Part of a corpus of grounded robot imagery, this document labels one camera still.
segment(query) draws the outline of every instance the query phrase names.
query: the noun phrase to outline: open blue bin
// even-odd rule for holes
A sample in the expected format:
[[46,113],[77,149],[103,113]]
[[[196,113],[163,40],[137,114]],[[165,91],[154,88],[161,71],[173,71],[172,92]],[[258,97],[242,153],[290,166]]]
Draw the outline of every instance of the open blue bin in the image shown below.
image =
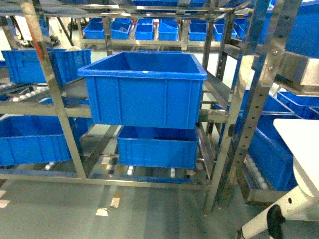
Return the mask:
[[[136,6],[177,6],[178,0],[133,0]],[[206,0],[191,0],[190,7],[202,7]]]
[[130,24],[114,21],[111,24],[111,37],[112,39],[126,40],[129,37],[130,29]]
[[[267,12],[263,32],[259,43],[263,44],[270,23],[272,11]],[[286,50],[319,58],[319,0],[303,2],[299,7],[297,17],[287,40]]]
[[96,124],[194,129],[207,73],[191,54],[121,52],[78,70]]
[[83,31],[86,39],[104,39],[102,22],[91,22]]
[[153,24],[153,19],[147,18],[147,19],[138,19],[136,24]]
[[196,166],[198,136],[194,129],[123,127],[117,135],[119,163],[132,166]]
[[135,40],[153,40],[153,25],[152,24],[136,25]]
[[205,41],[207,24],[191,24],[189,28],[189,40]]
[[191,20],[190,24],[207,24],[208,22],[205,20]]
[[178,41],[178,24],[174,20],[164,19],[159,23],[160,41]]
[[[45,98],[40,101],[40,103],[53,103],[53,100],[51,98]],[[88,105],[89,101],[88,100],[83,100],[80,102],[81,104]],[[93,125],[93,120],[92,118],[82,118],[82,117],[76,117],[76,118],[71,118],[75,122],[75,127],[76,127],[76,137],[81,137],[82,135],[86,134],[89,130],[89,128]]]
[[[91,50],[49,51],[53,70],[58,82],[67,83],[78,78],[77,69],[91,63]],[[16,83],[46,83],[39,58],[35,50],[2,51],[8,65],[10,80]]]
[[[223,37],[223,31],[224,31],[224,25],[214,24],[215,41],[221,41],[221,39]],[[233,29],[231,37],[236,37],[236,36],[237,36],[237,32],[235,31],[235,29]]]
[[240,38],[245,37],[246,19],[245,18],[235,18],[234,29]]
[[124,24],[132,24],[132,20],[129,18],[116,18],[114,21],[124,23]]
[[318,96],[296,96],[290,92],[278,92],[277,99],[305,119],[307,119],[309,107],[319,106]]
[[261,115],[248,154],[275,190],[289,191],[297,185],[293,155],[273,126],[276,118],[301,119],[297,115]]
[[70,160],[56,116],[11,116],[0,121],[0,166]]

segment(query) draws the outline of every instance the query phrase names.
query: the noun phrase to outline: metal frame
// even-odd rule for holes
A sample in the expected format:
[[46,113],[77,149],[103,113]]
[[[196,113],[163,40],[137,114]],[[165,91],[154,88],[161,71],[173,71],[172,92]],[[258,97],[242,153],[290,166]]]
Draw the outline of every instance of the metal frame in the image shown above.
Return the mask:
[[[51,62],[49,60],[47,48],[50,47],[48,36],[43,36],[39,21],[43,23],[44,16],[66,16],[65,14],[52,14],[43,12],[42,8],[56,7],[56,5],[41,5],[39,0],[21,0],[20,6],[25,15],[32,38],[37,50],[41,66],[49,86],[49,92],[43,92],[42,96],[50,94],[53,104],[43,105],[38,103],[38,97],[34,96],[22,102],[0,102],[0,114],[28,114],[28,115],[49,115],[58,116],[64,131],[68,147],[70,149],[74,170],[72,172],[41,171],[20,169],[0,169],[0,179],[17,179],[31,181],[51,181],[51,182],[70,182],[86,184],[120,185],[136,187],[158,187],[158,188],[179,188],[179,189],[198,189],[207,192],[204,212],[210,213],[215,202],[218,189],[220,190],[218,202],[220,206],[229,203],[232,189],[238,182],[247,203],[267,203],[275,201],[282,194],[275,191],[260,190],[250,182],[249,174],[243,166],[243,159],[249,148],[250,141],[256,128],[262,107],[265,103],[269,88],[276,80],[276,74],[281,73],[287,76],[290,84],[282,82],[282,86],[288,89],[294,87],[300,93],[319,95],[317,82],[305,82],[298,84],[299,79],[294,79],[289,69],[294,69],[299,75],[304,76],[313,74],[312,66],[318,65],[319,59],[309,59],[304,56],[285,52],[285,43],[290,33],[292,24],[297,14],[299,5],[293,0],[277,0],[274,14],[271,19],[270,28],[267,33],[266,44],[258,45],[261,35],[263,22],[266,17],[268,2],[256,0],[254,10],[250,14],[250,27],[246,30],[246,37],[242,41],[231,38],[232,25],[235,14],[243,9],[248,2],[237,8],[218,8],[219,1],[211,1],[210,7],[190,8],[186,1],[179,1],[178,7],[149,7],[134,6],[128,0],[121,5],[62,5],[63,8],[76,8],[82,10],[93,9],[94,13],[72,14],[73,17],[103,17],[103,27],[105,32],[104,40],[83,39],[87,44],[106,44],[107,55],[112,55],[112,48],[115,45],[156,45],[156,46],[178,46],[183,51],[188,47],[204,47],[203,66],[208,67],[209,54],[211,48],[219,49],[219,58],[216,74],[208,72],[208,80],[205,87],[217,99],[223,110],[200,110],[199,121],[210,124],[208,134],[205,133],[201,124],[197,131],[200,137],[200,155],[197,163],[203,165],[203,169],[197,170],[196,176],[190,176],[184,170],[176,171],[176,178],[155,177],[154,172],[148,168],[136,167],[134,175],[128,177],[125,168],[117,167],[116,148],[112,149],[109,155],[101,155],[101,150],[113,139],[117,126],[110,127],[103,137],[84,138],[89,140],[88,148],[78,149],[75,144],[71,125],[68,117],[91,117],[88,105],[65,105],[62,94],[67,97],[83,99],[87,96],[83,79],[75,80],[66,85],[60,85],[54,76]],[[1,3],[1,5],[14,5],[14,3]],[[110,38],[110,18],[176,18],[181,19],[183,29],[181,40],[177,42],[166,41],[136,41],[133,34],[129,40],[111,40]],[[225,18],[223,40],[221,43],[212,42],[213,23],[216,19]],[[191,19],[207,19],[209,21],[208,31],[205,42],[188,41],[188,27]],[[19,49],[20,46],[10,33],[10,28],[6,23],[5,17],[1,18],[4,31],[12,49]],[[232,56],[238,59],[232,87],[223,83],[223,74],[227,62],[227,57]],[[300,58],[300,64],[291,64],[293,59]],[[252,88],[244,112],[242,122],[238,122],[240,106],[244,92],[249,81],[251,69],[255,69]],[[211,129],[213,124],[224,124],[224,134],[221,135],[221,145],[215,152],[216,144],[211,140]],[[242,129],[234,134],[236,124],[242,125]],[[113,173],[103,175],[92,174],[92,169],[100,163],[101,157],[109,158],[114,162],[110,164]]]

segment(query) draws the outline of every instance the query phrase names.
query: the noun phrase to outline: metal shelf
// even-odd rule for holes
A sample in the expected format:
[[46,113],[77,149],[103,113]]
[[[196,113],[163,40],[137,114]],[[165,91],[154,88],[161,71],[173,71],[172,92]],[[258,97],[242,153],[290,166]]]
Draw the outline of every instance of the metal shelf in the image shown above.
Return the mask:
[[[278,82],[276,76],[282,74],[288,77],[290,82],[301,83],[302,86],[299,86],[299,89],[302,87],[302,91],[319,95],[316,82],[305,81],[308,75],[314,73],[311,71],[311,68],[317,67],[318,62],[317,59],[309,59],[299,55],[292,56],[290,53],[285,52],[286,41],[298,11],[298,5],[291,5],[290,1],[287,0],[275,6],[274,11],[277,14],[272,15],[271,22],[274,24],[271,24],[268,29],[265,39],[269,39],[269,42],[266,42],[265,45],[258,45],[262,32],[262,23],[266,17],[268,8],[268,2],[262,0],[256,0],[254,10],[248,17],[250,27],[246,29],[246,38],[242,41],[232,39],[235,14],[242,12],[247,3],[245,2],[236,8],[215,8],[214,1],[211,1],[210,7],[202,8],[134,6],[129,0],[120,5],[41,5],[37,0],[25,0],[21,2],[21,5],[18,3],[0,3],[0,6],[18,6],[21,8],[21,11],[18,12],[23,13],[30,31],[35,33],[32,36],[33,43],[36,46],[38,56],[40,56],[40,63],[49,87],[49,92],[44,92],[41,96],[50,96],[54,102],[53,104],[43,105],[37,102],[38,97],[22,102],[0,102],[0,114],[59,116],[73,160],[73,162],[68,163],[71,164],[72,170],[66,171],[63,171],[65,163],[61,163],[53,168],[53,171],[48,172],[42,170],[24,170],[19,169],[19,167],[17,169],[0,169],[0,179],[199,189],[207,191],[204,205],[205,213],[211,212],[218,189],[220,192],[218,197],[219,206],[227,206],[237,180],[248,203],[270,203],[282,196],[282,192],[265,191],[256,188],[251,183],[249,175],[244,171],[243,160],[249,148],[269,89],[275,81]],[[1,14],[9,15],[8,12],[4,11]],[[154,177],[154,174],[150,170],[142,167],[137,167],[135,170],[136,174],[128,177],[125,167],[115,163],[117,162],[116,149],[113,149],[108,156],[103,155],[103,157],[111,158],[113,163],[110,167],[114,169],[113,172],[110,173],[110,170],[104,170],[103,173],[95,172],[96,168],[101,166],[102,150],[114,140],[112,137],[117,126],[111,126],[105,135],[100,135],[97,138],[84,137],[82,140],[82,151],[84,154],[77,149],[68,117],[91,117],[90,109],[88,105],[64,104],[63,97],[86,98],[85,82],[83,79],[78,79],[62,87],[59,87],[57,84],[47,52],[47,49],[51,47],[51,43],[48,37],[41,34],[39,24],[39,20],[42,23],[45,22],[44,16],[72,16],[73,18],[101,16],[103,18],[105,39],[82,39],[82,43],[103,43],[106,45],[107,55],[112,54],[113,45],[177,46],[181,47],[183,51],[186,51],[188,47],[203,47],[202,64],[207,70],[211,49],[219,49],[216,74],[214,76],[208,73],[205,87],[224,109],[216,110],[211,107],[210,110],[200,110],[200,122],[207,122],[208,130],[205,133],[201,125],[197,129],[200,137],[199,148],[201,151],[198,162],[203,165],[203,169],[198,172],[198,179],[194,177],[190,181],[185,180],[185,178],[188,178],[184,170],[178,170],[178,176],[175,179],[166,176]],[[134,31],[132,31],[129,40],[111,40],[110,21],[111,18],[118,17],[136,19],[175,18],[183,20],[184,26],[182,32],[179,33],[181,36],[180,41],[176,42],[157,41],[157,36],[155,36],[154,41],[136,41],[134,40]],[[212,41],[213,22],[221,18],[225,19],[223,39],[221,43],[216,43]],[[190,19],[206,19],[209,21],[205,42],[190,42],[188,40],[188,20]],[[1,20],[4,23],[3,28],[10,46],[12,49],[19,49],[19,41],[10,31],[6,18],[2,17]],[[231,88],[222,82],[228,55],[238,58]],[[243,126],[238,132],[234,132],[252,68],[255,70],[255,75],[246,105],[246,112],[243,114]],[[220,148],[212,144],[210,137],[214,123],[216,126],[223,123],[224,131],[226,132],[221,136]]]

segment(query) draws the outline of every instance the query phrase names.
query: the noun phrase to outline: gray floor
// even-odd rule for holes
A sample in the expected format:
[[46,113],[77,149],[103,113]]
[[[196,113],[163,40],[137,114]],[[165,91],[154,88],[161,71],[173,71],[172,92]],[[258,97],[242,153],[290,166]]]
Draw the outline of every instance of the gray floor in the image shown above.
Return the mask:
[[[66,37],[54,29],[61,47],[68,48]],[[10,49],[2,29],[0,39],[0,49]],[[80,45],[77,32],[74,41]],[[95,51],[92,61],[105,56],[103,50]],[[212,54],[212,72],[216,59]],[[226,82],[235,63],[227,63]],[[1,189],[7,190],[2,199],[11,201],[0,209],[0,239],[234,239],[236,230],[263,209],[245,206],[238,189],[229,207],[214,208],[207,217],[202,191],[23,181],[7,181]],[[121,195],[116,209],[110,208],[114,194]],[[100,207],[109,209],[108,217],[95,215]],[[315,222],[288,221],[284,228],[288,239],[319,238]],[[268,237],[262,233],[255,238]]]

